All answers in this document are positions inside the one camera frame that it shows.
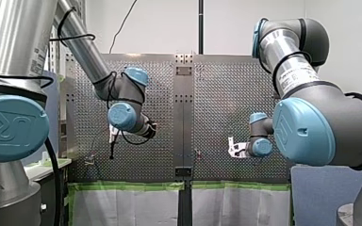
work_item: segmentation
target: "pegboard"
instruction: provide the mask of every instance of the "pegboard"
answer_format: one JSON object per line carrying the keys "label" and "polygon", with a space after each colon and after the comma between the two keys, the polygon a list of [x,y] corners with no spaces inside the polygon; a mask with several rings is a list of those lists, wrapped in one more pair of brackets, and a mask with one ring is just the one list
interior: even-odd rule
{"label": "pegboard", "polygon": [[194,63],[194,180],[286,183],[291,164],[272,136],[274,152],[263,159],[236,159],[227,153],[228,137],[247,141],[252,113],[272,116],[272,76],[248,56],[197,56]]}
{"label": "pegboard", "polygon": [[[171,56],[106,56],[115,72],[125,67],[139,67],[148,72],[143,113],[158,123],[154,139],[144,145],[127,144],[121,136],[110,160],[106,102],[98,101],[93,86],[79,65],[75,66],[74,115],[77,159],[70,170],[72,181],[109,180],[161,182],[173,180],[173,75]],[[144,138],[129,139],[141,142]],[[94,156],[93,165],[86,158]]]}
{"label": "pegboard", "polygon": [[[264,159],[234,159],[227,152],[228,137],[246,141],[252,113],[260,111],[271,116],[275,106],[271,76],[256,61],[248,56],[193,56],[192,75],[185,77],[191,79],[189,84],[179,83],[182,77],[176,75],[179,62],[174,55],[106,55],[105,59],[116,72],[128,66],[148,72],[150,82],[143,112],[158,123],[158,132],[141,146],[129,145],[120,138],[114,159],[110,160],[106,103],[94,97],[91,82],[76,65],[72,70],[74,101],[68,103],[73,105],[70,114],[74,115],[78,156],[69,172],[71,181],[173,181],[180,158],[189,158],[182,162],[192,164],[194,180],[288,181],[291,164],[278,150]],[[174,89],[180,84],[193,86],[191,114],[183,116],[191,119],[175,118],[179,102],[174,104]],[[190,133],[192,140],[184,141],[184,156],[180,156],[178,141],[183,138],[175,131],[187,120],[192,120],[192,126],[184,123],[183,137]],[[92,153],[94,164],[86,164],[86,157]]]}

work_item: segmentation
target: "silver arm segment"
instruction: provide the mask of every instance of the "silver arm segment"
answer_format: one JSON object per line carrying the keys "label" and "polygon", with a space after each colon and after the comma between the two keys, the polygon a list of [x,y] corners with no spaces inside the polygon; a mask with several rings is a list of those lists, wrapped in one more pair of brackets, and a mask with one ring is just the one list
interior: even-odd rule
{"label": "silver arm segment", "polygon": [[[78,15],[74,13],[68,0],[58,1],[54,24],[60,29],[62,38],[87,34],[85,26]],[[136,73],[137,77],[125,73],[118,74],[115,77],[92,39],[81,38],[65,40],[64,42],[93,83],[96,95],[104,101],[121,101],[110,109],[108,114],[109,122],[120,130],[143,137],[153,137],[156,128],[149,118],[141,113],[147,78],[146,81],[140,81],[139,79],[140,75],[145,72],[134,69],[126,70],[127,72]]]}
{"label": "silver arm segment", "polygon": [[[272,120],[281,153],[307,165],[362,169],[362,100],[346,97],[313,69],[328,56],[325,29],[305,19],[261,23],[255,33],[254,57],[272,73],[282,98]],[[264,130],[251,129],[253,135]]]}

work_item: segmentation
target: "metal frame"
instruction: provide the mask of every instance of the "metal frame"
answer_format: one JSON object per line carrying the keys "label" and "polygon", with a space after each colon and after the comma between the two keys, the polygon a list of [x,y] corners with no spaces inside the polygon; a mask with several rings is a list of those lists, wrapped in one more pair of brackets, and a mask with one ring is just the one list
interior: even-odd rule
{"label": "metal frame", "polygon": [[[272,114],[272,108],[275,106],[276,100],[273,99],[273,91],[272,91],[272,83],[271,77],[265,74],[259,64],[253,60],[249,56],[198,56],[198,55],[104,55],[104,58],[107,62],[117,62],[118,64],[126,65],[130,62],[143,62],[144,64],[149,65],[155,62],[171,62],[168,66],[173,68],[173,87],[171,96],[169,96],[170,100],[167,103],[172,103],[173,105],[173,146],[166,147],[168,149],[173,150],[173,178],[167,178],[165,181],[182,181],[185,183],[185,189],[180,191],[179,193],[179,218],[178,225],[191,225],[192,224],[192,201],[191,201],[191,181],[198,180],[234,180],[234,181],[255,181],[262,183],[288,183],[288,171],[292,166],[291,163],[287,162],[280,153],[274,153],[272,157],[263,160],[264,164],[261,164],[261,160],[259,159],[228,159],[227,149],[224,149],[222,160],[224,163],[222,165],[218,165],[218,162],[214,162],[215,164],[210,165],[214,166],[222,166],[225,169],[219,169],[219,171],[224,171],[225,173],[229,173],[233,170],[242,171],[242,173],[238,175],[224,176],[224,174],[219,174],[219,176],[204,176],[199,174],[195,175],[195,170],[202,169],[202,162],[199,161],[198,155],[201,153],[199,150],[198,142],[211,140],[200,140],[202,136],[198,136],[196,133],[202,134],[203,128],[199,128],[197,123],[202,123],[201,121],[197,121],[197,110],[202,111],[202,98],[206,96],[210,99],[210,95],[212,93],[205,93],[205,90],[202,88],[197,88],[197,84],[205,80],[204,70],[209,70],[211,66],[216,66],[216,64],[223,65],[224,72],[221,71],[220,74],[216,74],[218,72],[213,71],[213,76],[218,76],[219,79],[222,79],[222,76],[233,77],[232,70],[236,68],[241,68],[241,71],[237,70],[236,79],[232,81],[225,80],[224,84],[216,84],[216,85],[224,85],[228,89],[232,89],[233,85],[230,86],[230,83],[238,83],[240,81],[244,81],[245,76],[253,76],[249,78],[253,79],[263,79],[261,81],[260,86],[262,89],[255,90],[254,97],[249,97],[245,102],[239,103],[241,109],[238,117],[236,119],[239,121],[238,124],[234,125],[226,125],[223,128],[218,128],[223,130],[225,133],[234,133],[239,131],[235,135],[236,138],[241,140],[242,138],[248,137],[248,117],[251,110],[265,110],[269,115]],[[68,156],[75,158],[76,161],[81,161],[83,164],[85,156],[80,154],[78,151],[78,144],[76,140],[76,109],[74,107],[75,99],[77,98],[77,90],[76,90],[76,74],[80,73],[79,66],[77,66],[74,62],[74,58],[71,55],[67,55],[66,57],[66,68],[67,68],[67,77],[65,80],[66,90],[67,90],[67,144],[68,144]],[[226,70],[232,69],[230,74],[227,73]],[[238,90],[230,90],[234,91],[230,98],[245,98],[245,96],[239,97],[238,92],[245,92],[247,90],[246,86],[248,82],[242,83],[241,86],[235,86]],[[157,102],[149,101],[148,95],[148,103],[145,104],[145,107],[149,108],[149,105],[161,105]],[[244,108],[251,107],[254,105],[252,109],[246,110]],[[219,103],[219,108],[225,108],[226,106]],[[215,122],[217,118],[211,119],[210,122]],[[205,137],[209,135],[204,135],[203,138],[213,139],[215,137]],[[227,136],[223,136],[225,147],[227,147]],[[126,150],[130,152],[129,148],[126,146],[122,146],[122,150]],[[209,153],[211,150],[205,150],[205,154]],[[96,158],[96,161],[103,161],[103,159]],[[272,174],[272,168],[279,168]],[[255,174],[258,174],[262,177],[254,177]],[[138,182],[162,182],[163,180],[138,180]]]}

